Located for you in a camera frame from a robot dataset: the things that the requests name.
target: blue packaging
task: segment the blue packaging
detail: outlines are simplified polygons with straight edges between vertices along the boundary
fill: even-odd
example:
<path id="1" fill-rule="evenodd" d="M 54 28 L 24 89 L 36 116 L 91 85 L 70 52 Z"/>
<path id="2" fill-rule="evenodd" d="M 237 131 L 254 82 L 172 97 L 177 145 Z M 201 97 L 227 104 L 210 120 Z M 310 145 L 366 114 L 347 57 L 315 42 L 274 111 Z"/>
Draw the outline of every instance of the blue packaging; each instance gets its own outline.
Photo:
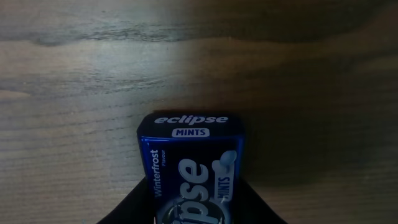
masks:
<path id="1" fill-rule="evenodd" d="M 154 113 L 137 130 L 157 224 L 231 224 L 244 129 L 231 114 Z"/>

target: eclipse mints container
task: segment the eclipse mints container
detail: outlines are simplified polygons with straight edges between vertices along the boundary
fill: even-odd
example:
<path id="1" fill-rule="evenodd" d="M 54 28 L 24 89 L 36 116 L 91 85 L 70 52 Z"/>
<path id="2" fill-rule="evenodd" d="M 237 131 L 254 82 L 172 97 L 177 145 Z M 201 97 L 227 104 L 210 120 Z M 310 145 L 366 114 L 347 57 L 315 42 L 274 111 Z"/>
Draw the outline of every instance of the eclipse mints container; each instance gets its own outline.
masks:
<path id="1" fill-rule="evenodd" d="M 231 224 L 244 129 L 230 114 L 154 113 L 137 130 L 157 224 Z"/>

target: dark wood grain streak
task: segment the dark wood grain streak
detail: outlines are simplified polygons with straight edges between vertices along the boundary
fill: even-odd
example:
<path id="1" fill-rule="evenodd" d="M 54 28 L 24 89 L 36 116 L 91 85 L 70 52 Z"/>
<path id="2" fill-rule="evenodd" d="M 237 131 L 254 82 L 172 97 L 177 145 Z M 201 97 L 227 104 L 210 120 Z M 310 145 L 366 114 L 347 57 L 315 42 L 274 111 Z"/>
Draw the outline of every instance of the dark wood grain streak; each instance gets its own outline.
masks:
<path id="1" fill-rule="evenodd" d="M 96 223 L 154 110 L 228 110 L 289 223 L 396 223 L 396 1 L 3 0 L 0 223 Z"/>

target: wooden table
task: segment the wooden table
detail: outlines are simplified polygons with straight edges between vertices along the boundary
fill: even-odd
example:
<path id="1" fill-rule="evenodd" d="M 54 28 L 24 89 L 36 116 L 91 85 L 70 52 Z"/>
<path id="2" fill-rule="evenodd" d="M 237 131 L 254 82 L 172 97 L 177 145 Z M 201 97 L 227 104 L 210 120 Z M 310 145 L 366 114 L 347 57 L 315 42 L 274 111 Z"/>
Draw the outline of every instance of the wooden table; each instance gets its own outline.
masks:
<path id="1" fill-rule="evenodd" d="M 398 4 L 2 0 L 0 223 L 96 223 L 154 110 L 228 110 L 289 223 L 397 223 Z"/>

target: white label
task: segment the white label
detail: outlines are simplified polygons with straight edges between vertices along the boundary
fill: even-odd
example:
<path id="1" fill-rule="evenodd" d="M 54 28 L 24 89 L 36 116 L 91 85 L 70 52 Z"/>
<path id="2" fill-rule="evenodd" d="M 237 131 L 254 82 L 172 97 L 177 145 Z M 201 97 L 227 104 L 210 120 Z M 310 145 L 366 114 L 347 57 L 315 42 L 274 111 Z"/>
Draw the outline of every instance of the white label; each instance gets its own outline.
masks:
<path id="1" fill-rule="evenodd" d="M 175 138 L 197 138 L 210 136 L 210 130 L 207 128 L 176 128 L 172 136 Z"/>

